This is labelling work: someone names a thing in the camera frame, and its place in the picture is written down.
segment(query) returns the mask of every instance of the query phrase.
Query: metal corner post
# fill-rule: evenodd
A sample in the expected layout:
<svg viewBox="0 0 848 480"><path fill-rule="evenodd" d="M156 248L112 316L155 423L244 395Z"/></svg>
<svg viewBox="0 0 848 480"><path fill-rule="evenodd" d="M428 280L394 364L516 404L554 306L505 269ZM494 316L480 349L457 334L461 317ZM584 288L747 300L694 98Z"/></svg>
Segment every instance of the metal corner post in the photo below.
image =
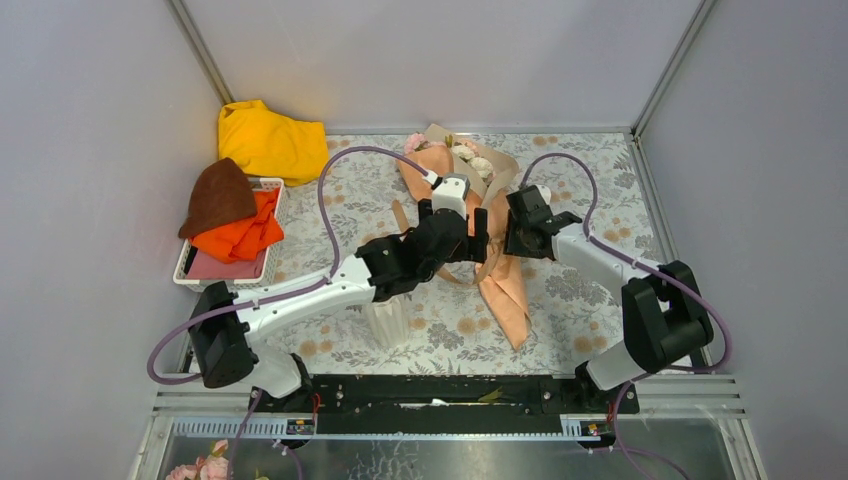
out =
<svg viewBox="0 0 848 480"><path fill-rule="evenodd" d="M233 103L233 94L230 92L229 87L227 87L227 82L224 81L224 77L221 75L215 59L212 58L209 48L203 41L200 30L198 30L197 25L194 23L194 19L188 7L186 7L185 2L183 0L165 0L165 3L168 5L168 9L174 16L174 20L180 27L183 35L185 35L186 42L188 42L189 47L191 47L192 52L197 57L197 62L200 64L200 68L203 69L203 73L209 80L212 89L215 90L218 100L221 101L222 105Z"/></svg>
<svg viewBox="0 0 848 480"><path fill-rule="evenodd" d="M659 105L663 95L665 95L666 90L677 74L677 71L680 69L683 59L686 58L686 54L689 53L692 44L695 42L695 39L701 32L701 28L707 21L710 12L712 12L717 3L718 0L701 0L698 8L695 9L695 13L692 15L689 25L686 26L683 36L680 37L680 41L674 49L674 53L672 53L668 64L666 64L662 75L660 75L657 85L654 87L653 92L651 92L651 96L648 97L648 102L645 104L645 107L642 109L642 112L633 124L632 133L636 139L641 137L645 132L645 128L651 121L651 117L653 116L657 105Z"/></svg>

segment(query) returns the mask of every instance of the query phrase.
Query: white basket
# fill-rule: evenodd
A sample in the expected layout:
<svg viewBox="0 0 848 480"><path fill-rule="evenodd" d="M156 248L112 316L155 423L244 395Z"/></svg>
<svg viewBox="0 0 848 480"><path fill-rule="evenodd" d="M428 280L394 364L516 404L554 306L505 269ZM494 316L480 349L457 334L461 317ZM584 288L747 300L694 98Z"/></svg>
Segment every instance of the white basket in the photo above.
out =
<svg viewBox="0 0 848 480"><path fill-rule="evenodd" d="M283 180L280 178L258 178L258 177L249 177L250 184L253 187L254 192L270 192L277 188L280 189L280 196L277 199L277 208L274 210L274 218L277 219L277 223L280 226L283 226L283 217L286 214L286 187L283 184ZM177 285L185 285L186 287L194 290L195 292L202 292L207 286L225 281L227 282L227 286L231 289L245 289L245 288L256 288L256 287L265 287L273 283L274 275L277 273L277 260L282 258L283 253L283 242L277 242L270 247L268 247L268 251L265 252L265 263L262 264L262 276L258 278L243 278L239 280L233 279L207 279L207 280L195 280L185 278L185 273L183 273L183 269L185 268L186 260L188 259L188 252L191 250L191 243L188 240L183 243L183 250L180 253L180 259L177 262L176 268L174 268L174 283Z"/></svg>

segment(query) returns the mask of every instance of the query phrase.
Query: pink flower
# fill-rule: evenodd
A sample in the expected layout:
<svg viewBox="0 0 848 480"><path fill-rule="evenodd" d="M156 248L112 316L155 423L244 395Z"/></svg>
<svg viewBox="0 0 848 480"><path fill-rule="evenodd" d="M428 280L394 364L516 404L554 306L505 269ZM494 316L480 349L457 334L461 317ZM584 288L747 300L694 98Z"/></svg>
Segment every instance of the pink flower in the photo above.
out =
<svg viewBox="0 0 848 480"><path fill-rule="evenodd" d="M196 476L197 467L194 465L180 465L168 474L165 480L194 480Z"/></svg>
<svg viewBox="0 0 848 480"><path fill-rule="evenodd" d="M417 151L418 148L427 142L427 137L423 133L415 132L406 139L406 144L403 146L404 155Z"/></svg>
<svg viewBox="0 0 848 480"><path fill-rule="evenodd" d="M227 459L224 457L209 457L200 469L200 480L227 480Z"/></svg>

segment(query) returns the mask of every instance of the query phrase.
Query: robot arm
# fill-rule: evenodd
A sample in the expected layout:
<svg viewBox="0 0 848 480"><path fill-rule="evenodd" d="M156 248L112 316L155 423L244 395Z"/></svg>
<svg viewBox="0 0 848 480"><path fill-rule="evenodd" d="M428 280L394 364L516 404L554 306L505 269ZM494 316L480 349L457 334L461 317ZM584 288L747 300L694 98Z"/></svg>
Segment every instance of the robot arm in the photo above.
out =
<svg viewBox="0 0 848 480"><path fill-rule="evenodd" d="M272 333L316 315L410 292L430 281L445 263L483 263L489 241L487 214L482 209L474 212L477 233L469 236L468 179L463 175L438 178L431 172L426 180L434 191L432 200L419 202L418 227L371 240L345 258L335 272L328 268L235 293L223 282L207 287L193 316L230 306L236 298L254 307L216 315L189 330L204 385L218 388L243 382L273 397L289 395L301 386L303 375L292 357L264 354Z"/></svg>
<svg viewBox="0 0 848 480"><path fill-rule="evenodd" d="M579 217L551 212L545 190L531 186L507 196L510 217L504 252L575 267L609 290L621 305L624 340L577 368L576 375L586 380L587 390L609 391L645 373L657 373L712 341L712 325L703 307L592 244ZM683 262L640 262L699 291L692 270Z"/></svg>

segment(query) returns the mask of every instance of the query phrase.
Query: glass panel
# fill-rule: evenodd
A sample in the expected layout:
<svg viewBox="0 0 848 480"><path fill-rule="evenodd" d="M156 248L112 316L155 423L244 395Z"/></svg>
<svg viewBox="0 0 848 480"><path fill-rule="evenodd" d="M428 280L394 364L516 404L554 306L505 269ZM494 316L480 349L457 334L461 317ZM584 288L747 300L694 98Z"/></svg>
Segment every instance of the glass panel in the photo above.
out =
<svg viewBox="0 0 848 480"><path fill-rule="evenodd" d="M629 447L669 458L691 477L733 478L724 442L710 420L622 419L621 434ZM164 478L176 465L193 464L209 454L211 438L172 436L165 455ZM295 451L306 479L433 479L483 478L637 478L638 472L618 450L592 455L574 442L505 440L355 441L313 440ZM656 479L680 474L654 459L635 456ZM297 466L282 456L271 440L239 442L235 479L253 479L256 470L270 480L294 479Z"/></svg>

